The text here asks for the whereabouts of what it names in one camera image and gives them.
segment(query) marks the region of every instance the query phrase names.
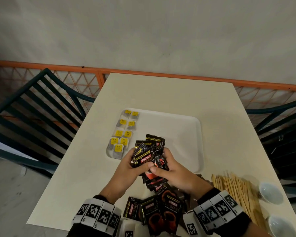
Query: yellow tea bag tag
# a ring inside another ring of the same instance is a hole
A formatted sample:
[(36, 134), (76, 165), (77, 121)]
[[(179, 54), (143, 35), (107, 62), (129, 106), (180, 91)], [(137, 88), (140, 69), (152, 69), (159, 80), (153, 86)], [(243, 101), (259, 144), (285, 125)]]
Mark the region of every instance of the yellow tea bag tag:
[(127, 123), (127, 120), (120, 120), (120, 124), (126, 125), (126, 123)]
[(118, 138), (113, 137), (113, 138), (111, 139), (111, 144), (114, 145), (114, 144), (117, 144), (117, 143), (118, 143)]
[(121, 144), (126, 146), (128, 144), (127, 138), (121, 138)]
[(132, 135), (132, 132), (131, 131), (125, 131), (124, 136), (130, 137), (131, 135)]
[(116, 131), (115, 133), (116, 136), (122, 136), (122, 134), (123, 134), (123, 131)]
[(121, 145), (121, 144), (117, 144), (117, 145), (115, 146), (115, 152), (121, 152), (122, 149), (123, 149), (123, 145)]

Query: small white bowl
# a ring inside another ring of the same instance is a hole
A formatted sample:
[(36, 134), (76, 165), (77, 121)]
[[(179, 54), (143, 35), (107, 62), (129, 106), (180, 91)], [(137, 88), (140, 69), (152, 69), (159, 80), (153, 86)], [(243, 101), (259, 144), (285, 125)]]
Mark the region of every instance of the small white bowl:
[(259, 185), (259, 191), (261, 196), (270, 203), (281, 204), (283, 202), (281, 191), (271, 183), (261, 183)]
[(268, 225), (274, 237), (296, 237), (296, 231), (287, 219), (271, 215), (268, 219)]

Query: chair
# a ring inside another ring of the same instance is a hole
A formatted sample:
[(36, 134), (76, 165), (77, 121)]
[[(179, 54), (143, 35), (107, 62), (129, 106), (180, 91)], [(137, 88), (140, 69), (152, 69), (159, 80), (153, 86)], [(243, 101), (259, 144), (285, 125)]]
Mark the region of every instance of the chair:
[[(296, 101), (266, 109), (246, 109), (247, 114), (268, 114), (256, 127), (260, 139), (279, 179), (296, 181), (296, 113), (270, 124), (283, 112), (296, 107)], [(287, 194), (296, 195), (296, 183), (283, 185)], [(296, 203), (296, 197), (289, 198)]]
[[(51, 178), (58, 166), (52, 159), (63, 158), (86, 117), (84, 101), (94, 102), (95, 98), (68, 87), (48, 68), (41, 71), (0, 104), (0, 127), (8, 130), (0, 131), (0, 158)], [(15, 151), (33, 159), (17, 155)]]

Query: tabletop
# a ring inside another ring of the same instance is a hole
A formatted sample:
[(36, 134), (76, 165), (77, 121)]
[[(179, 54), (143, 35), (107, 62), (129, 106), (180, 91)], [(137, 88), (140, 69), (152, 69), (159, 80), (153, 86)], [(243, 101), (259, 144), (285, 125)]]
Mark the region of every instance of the tabletop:
[[(284, 202), (261, 200), (264, 217), (285, 217), (296, 230), (296, 215), (231, 83), (115, 73), (105, 82), (28, 224), (71, 228), (83, 201), (103, 189), (120, 162), (107, 157), (105, 150), (112, 127), (127, 107), (196, 117), (202, 125), (204, 178), (228, 171), (254, 185), (275, 184)], [(145, 189), (138, 177), (115, 205), (123, 210), (128, 196), (137, 197), (139, 191), (151, 195)]]

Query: white tray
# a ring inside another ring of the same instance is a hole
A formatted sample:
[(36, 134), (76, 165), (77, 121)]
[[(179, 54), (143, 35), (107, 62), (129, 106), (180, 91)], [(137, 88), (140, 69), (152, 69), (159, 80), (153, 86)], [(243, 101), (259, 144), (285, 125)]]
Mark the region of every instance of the white tray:
[(135, 147), (136, 140), (144, 140), (146, 134), (157, 135), (166, 139), (174, 158), (184, 167), (199, 174), (204, 166), (201, 123), (192, 116), (169, 114), (157, 111), (138, 111), (136, 131), (128, 144), (128, 150)]

